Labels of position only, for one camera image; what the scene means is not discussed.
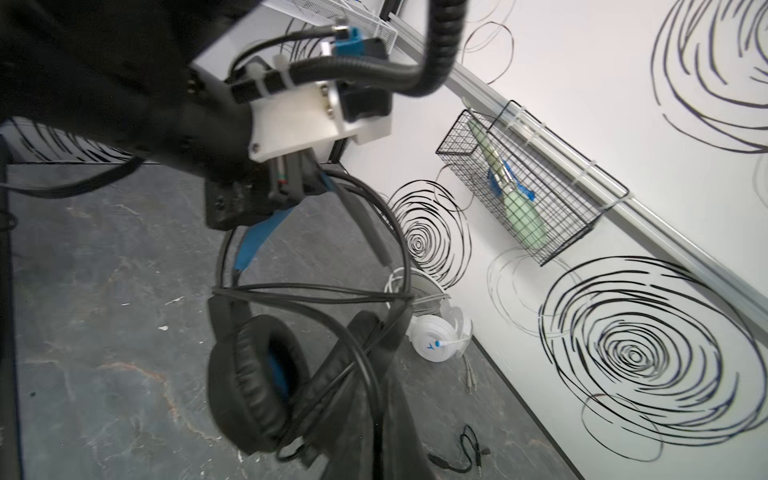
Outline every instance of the blue clip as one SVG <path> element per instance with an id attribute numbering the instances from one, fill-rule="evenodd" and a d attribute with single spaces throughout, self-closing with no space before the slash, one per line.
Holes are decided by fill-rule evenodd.
<path id="1" fill-rule="evenodd" d="M 536 200 L 536 193 L 533 190 L 529 190 L 528 188 L 524 187 L 523 184 L 520 183 L 520 180 L 518 180 L 517 176 L 512 173 L 512 167 L 510 167 L 509 162 L 504 161 L 504 168 L 506 169 L 507 173 L 512 175 L 512 179 L 515 181 L 515 184 L 517 185 L 518 190 L 528 197 L 528 199 L 532 202 Z M 491 191 L 496 197 L 500 197 L 502 195 L 502 188 L 498 185 L 498 182 L 496 181 L 495 177 L 493 176 L 493 172 L 491 169 L 488 169 L 488 185 L 491 188 Z"/>
<path id="2" fill-rule="evenodd" d="M 365 45 L 362 43 L 362 35 L 357 27 L 349 28 L 349 38 L 346 40 L 336 40 L 333 45 L 336 47 L 336 55 L 343 57 L 362 57 L 366 54 Z"/>

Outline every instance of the white headphone ear cup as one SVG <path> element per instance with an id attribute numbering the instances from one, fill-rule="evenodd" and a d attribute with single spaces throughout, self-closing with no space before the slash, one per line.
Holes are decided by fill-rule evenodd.
<path id="1" fill-rule="evenodd" d="M 458 339 L 453 325 L 436 315 L 417 317 L 411 325 L 409 338 L 413 349 L 430 362 L 444 362 L 456 354 L 461 343 L 437 346 L 436 342 L 453 342 Z"/>

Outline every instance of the white wall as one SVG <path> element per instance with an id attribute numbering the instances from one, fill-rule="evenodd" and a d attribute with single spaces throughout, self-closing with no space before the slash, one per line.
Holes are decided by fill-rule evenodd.
<path id="1" fill-rule="evenodd" d="M 513 1 L 501 0 L 488 20 L 500 21 Z M 654 99 L 650 57 L 674 3 L 519 0 L 506 22 L 515 36 L 514 60 L 493 87 L 527 107 L 625 182 L 638 200 L 768 296 L 768 207 L 760 200 L 760 195 L 768 197 L 768 176 L 766 169 L 757 169 L 760 156 L 723 151 L 686 137 L 662 116 L 675 110 L 660 108 Z M 695 8 L 703 2 L 691 3 Z M 468 17 L 481 18 L 494 4 L 471 0 Z M 407 0 L 402 17 L 424 32 L 425 12 L 425 0 Z M 765 18 L 758 29 L 763 49 L 768 44 Z M 467 31 L 475 26 L 469 24 Z M 727 38 L 718 45 L 737 44 L 731 31 L 719 35 Z M 480 78 L 493 78 L 508 58 L 507 42 L 499 35 L 488 47 L 468 54 L 465 66 Z M 758 84 L 757 91 L 737 83 L 754 76 L 753 66 L 768 71 L 766 62 L 750 59 L 745 67 L 737 59 L 735 51 L 721 52 L 718 67 L 724 76 L 731 74 L 726 79 L 739 85 L 743 100 L 768 104 L 768 84 Z M 694 107 L 700 104 L 716 110 L 715 116 L 727 115 L 727 106 L 710 105 L 710 99 L 694 100 Z M 754 126 L 768 125 L 767 110 L 753 110 L 735 115 Z M 764 131 L 758 135 L 758 141 L 768 144 Z"/>

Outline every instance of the wire mesh basket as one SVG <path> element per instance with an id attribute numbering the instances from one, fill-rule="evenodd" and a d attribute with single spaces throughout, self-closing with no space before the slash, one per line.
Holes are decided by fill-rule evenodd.
<path id="1" fill-rule="evenodd" d="M 530 138 L 499 121 L 503 114 L 464 110 L 436 153 L 544 265 L 592 230 L 607 208 L 560 171 Z M 620 197 L 628 194 L 624 187 Z"/>
<path id="2" fill-rule="evenodd" d="M 355 0 L 265 0 L 262 5 L 313 25 L 331 25 L 344 17 L 364 38 L 381 38 L 388 53 L 395 47 L 397 30 Z"/>

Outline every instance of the headphone ear cushion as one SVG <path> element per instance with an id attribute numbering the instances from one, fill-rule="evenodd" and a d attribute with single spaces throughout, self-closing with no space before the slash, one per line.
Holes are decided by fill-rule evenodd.
<path id="1" fill-rule="evenodd" d="M 299 342 L 277 318 L 259 315 L 237 329 L 234 361 L 247 408 L 274 449 L 290 418 L 293 395 L 309 379 Z"/>
<path id="2" fill-rule="evenodd" d="M 409 338 L 413 349 L 430 362 L 444 362 L 456 354 L 459 344 L 454 326 L 436 315 L 422 315 L 411 325 Z M 438 342 L 450 342 L 440 346 Z"/>

